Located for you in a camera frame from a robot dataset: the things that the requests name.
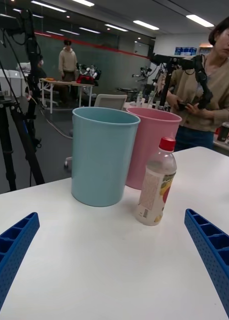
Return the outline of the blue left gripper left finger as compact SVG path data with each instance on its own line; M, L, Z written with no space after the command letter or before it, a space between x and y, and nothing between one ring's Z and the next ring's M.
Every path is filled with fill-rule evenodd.
M0 311L39 228L39 216L32 212L0 235Z

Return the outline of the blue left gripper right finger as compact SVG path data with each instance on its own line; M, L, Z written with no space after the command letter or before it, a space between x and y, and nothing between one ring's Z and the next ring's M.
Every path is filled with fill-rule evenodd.
M192 209L184 224L229 318L229 235Z

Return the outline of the person's left hand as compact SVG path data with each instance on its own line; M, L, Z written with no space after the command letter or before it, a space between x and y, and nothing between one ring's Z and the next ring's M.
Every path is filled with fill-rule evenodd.
M186 106L185 106L185 109L187 110L187 112L195 117L198 117L198 118L205 118L206 115L205 115L205 110L204 109L199 109L198 108L198 104L195 104L195 105L192 105L190 103L188 103Z

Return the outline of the person's right hand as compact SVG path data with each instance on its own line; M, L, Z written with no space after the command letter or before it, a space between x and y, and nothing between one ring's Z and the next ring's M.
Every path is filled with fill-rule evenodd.
M177 95L171 93L170 91L167 92L166 101L170 105L171 108L178 110L179 103L182 102Z

